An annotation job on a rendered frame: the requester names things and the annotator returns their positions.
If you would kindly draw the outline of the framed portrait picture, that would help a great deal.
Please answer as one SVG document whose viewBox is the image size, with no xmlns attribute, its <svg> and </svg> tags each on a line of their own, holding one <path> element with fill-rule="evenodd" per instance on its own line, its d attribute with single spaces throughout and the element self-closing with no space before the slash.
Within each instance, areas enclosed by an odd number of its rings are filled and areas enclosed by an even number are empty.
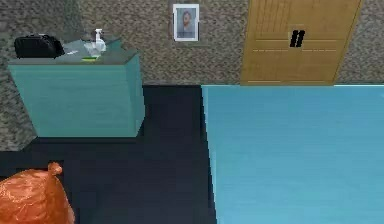
<svg viewBox="0 0 384 224">
<path fill-rule="evenodd" d="M 195 42 L 199 40 L 198 4 L 173 5 L 173 36 L 177 42 Z"/>
</svg>

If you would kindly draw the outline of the teal cupboard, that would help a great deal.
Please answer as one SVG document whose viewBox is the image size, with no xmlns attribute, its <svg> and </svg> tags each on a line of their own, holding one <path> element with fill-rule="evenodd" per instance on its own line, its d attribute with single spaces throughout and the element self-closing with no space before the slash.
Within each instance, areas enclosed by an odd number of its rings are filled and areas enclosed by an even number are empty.
<svg viewBox="0 0 384 224">
<path fill-rule="evenodd" d="M 39 137 L 135 137 L 145 116 L 140 55 L 111 40 L 93 62 L 79 41 L 73 54 L 8 62 Z"/>
</svg>

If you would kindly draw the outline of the blue bed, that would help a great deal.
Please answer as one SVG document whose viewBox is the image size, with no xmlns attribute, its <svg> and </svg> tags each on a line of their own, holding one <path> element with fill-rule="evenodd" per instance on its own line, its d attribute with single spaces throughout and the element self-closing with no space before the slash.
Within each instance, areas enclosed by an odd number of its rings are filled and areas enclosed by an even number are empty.
<svg viewBox="0 0 384 224">
<path fill-rule="evenodd" d="M 384 86 L 202 89 L 218 224 L 384 224 Z"/>
</svg>

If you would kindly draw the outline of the wooden room door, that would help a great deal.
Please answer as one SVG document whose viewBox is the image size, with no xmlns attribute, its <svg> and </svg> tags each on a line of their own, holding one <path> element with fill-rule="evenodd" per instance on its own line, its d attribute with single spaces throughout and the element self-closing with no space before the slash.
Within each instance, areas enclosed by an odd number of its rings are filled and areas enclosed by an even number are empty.
<svg viewBox="0 0 384 224">
<path fill-rule="evenodd" d="M 240 83 L 331 85 L 363 0 L 250 0 Z M 302 46 L 290 46 L 304 30 Z"/>
</svg>

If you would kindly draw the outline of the white spray bottle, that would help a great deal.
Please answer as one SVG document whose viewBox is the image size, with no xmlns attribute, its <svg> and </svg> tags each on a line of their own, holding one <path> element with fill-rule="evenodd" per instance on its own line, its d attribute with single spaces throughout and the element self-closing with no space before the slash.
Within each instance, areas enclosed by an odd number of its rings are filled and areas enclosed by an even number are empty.
<svg viewBox="0 0 384 224">
<path fill-rule="evenodd" d="M 102 30 L 95 30 L 95 40 L 86 42 L 84 47 L 92 57 L 99 57 L 103 52 L 106 51 L 105 41 L 101 38 Z"/>
</svg>

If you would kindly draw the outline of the orange tied rubbish bag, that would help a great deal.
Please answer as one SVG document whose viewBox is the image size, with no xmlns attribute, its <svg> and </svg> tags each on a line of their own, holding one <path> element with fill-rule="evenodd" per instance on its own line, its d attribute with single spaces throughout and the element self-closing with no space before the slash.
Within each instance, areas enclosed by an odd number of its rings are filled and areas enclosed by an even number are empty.
<svg viewBox="0 0 384 224">
<path fill-rule="evenodd" d="M 0 224 L 75 224 L 75 214 L 57 162 L 47 170 L 28 169 L 0 181 Z"/>
</svg>

